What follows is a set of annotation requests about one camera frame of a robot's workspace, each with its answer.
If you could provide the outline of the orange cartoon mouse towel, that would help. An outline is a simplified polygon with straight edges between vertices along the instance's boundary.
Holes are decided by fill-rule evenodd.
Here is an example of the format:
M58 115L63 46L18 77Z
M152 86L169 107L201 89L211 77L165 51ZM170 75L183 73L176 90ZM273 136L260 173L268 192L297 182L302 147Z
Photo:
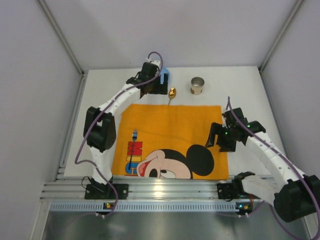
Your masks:
M132 104L121 116L112 173L116 176L226 180L227 153L205 147L220 106ZM132 135L137 130L131 168Z

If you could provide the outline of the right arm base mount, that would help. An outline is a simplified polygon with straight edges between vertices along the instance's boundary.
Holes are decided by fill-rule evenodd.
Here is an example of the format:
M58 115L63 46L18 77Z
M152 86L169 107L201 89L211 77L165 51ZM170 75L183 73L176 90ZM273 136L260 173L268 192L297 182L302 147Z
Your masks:
M245 192L242 183L236 182L227 182L227 183L218 183L216 185L218 198L220 200L239 200L245 199L249 200L250 197L253 197L254 200L260 200L259 197L253 195L252 193Z

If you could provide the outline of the blue fork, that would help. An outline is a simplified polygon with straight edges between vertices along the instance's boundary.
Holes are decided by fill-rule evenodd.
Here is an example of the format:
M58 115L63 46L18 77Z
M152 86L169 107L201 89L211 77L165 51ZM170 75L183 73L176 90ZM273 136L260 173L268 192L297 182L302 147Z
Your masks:
M136 129L134 129L133 133L132 133L132 148L131 148L131 154L130 154L130 160L129 160L129 168L131 168L131 166L132 166L134 146L135 146L135 142L136 142L137 138L138 138L138 131Z

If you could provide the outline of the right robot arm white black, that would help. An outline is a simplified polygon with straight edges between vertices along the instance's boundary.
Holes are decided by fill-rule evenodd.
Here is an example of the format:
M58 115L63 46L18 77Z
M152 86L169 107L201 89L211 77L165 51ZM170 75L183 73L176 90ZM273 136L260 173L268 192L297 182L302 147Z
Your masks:
M224 123L213 122L206 147L219 146L220 152L235 152L238 142L249 149L271 173L275 183L251 171L237 174L233 180L236 195L254 195L274 207L286 223L293 222L320 208L320 180L306 175L275 146L266 129L258 121L249 122L242 109L222 114Z

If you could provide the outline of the small metal cup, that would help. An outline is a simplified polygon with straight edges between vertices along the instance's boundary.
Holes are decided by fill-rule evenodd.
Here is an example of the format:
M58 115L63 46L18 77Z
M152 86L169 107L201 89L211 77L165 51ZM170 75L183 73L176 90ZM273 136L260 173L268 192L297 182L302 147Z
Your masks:
M190 92L193 95L200 95L203 91L205 81L201 77L193 77L190 82Z

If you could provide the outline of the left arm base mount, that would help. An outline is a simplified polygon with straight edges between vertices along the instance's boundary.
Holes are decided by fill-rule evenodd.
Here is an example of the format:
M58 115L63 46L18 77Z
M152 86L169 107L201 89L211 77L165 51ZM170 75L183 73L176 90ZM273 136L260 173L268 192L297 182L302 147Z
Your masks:
M126 200L129 193L128 184L114 184L113 185L119 200ZM115 200L116 194L110 185L92 185L86 186L84 198L86 200Z

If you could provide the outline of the aluminium rail beam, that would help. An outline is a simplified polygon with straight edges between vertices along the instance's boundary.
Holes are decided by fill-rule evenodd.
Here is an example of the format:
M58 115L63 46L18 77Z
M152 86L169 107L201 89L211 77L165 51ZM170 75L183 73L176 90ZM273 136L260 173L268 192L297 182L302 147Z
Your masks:
M218 198L217 184L230 183L228 180L162 179L121 177L113 178L114 184L128 184L128 201L206 201ZM80 201L85 198L84 186L87 179L65 177L46 182L40 194L42 201Z

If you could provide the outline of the light blue plate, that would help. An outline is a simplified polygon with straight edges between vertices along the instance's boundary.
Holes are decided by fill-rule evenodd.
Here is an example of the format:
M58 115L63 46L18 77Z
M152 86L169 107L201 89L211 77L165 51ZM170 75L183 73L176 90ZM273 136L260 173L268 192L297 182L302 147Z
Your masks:
M160 73L160 85L167 86L170 82L170 71L164 67Z

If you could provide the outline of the gold metal spoon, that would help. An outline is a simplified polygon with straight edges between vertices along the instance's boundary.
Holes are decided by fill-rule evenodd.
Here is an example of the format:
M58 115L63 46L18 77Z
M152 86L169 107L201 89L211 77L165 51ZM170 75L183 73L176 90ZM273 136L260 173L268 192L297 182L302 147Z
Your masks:
M168 92L168 97L169 97L168 105L171 104L171 101L176 97L176 95L177 95L177 89L175 87L172 87Z

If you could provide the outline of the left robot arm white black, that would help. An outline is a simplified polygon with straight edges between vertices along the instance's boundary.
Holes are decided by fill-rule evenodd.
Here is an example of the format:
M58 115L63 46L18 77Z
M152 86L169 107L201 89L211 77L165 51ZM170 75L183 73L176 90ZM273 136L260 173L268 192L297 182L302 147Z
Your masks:
M122 113L147 94L167 94L168 79L169 73L163 72L163 62L148 59L109 101L99 107L88 108L83 141L91 152L89 162L93 164L92 178L95 182L107 185L113 177L112 165Z

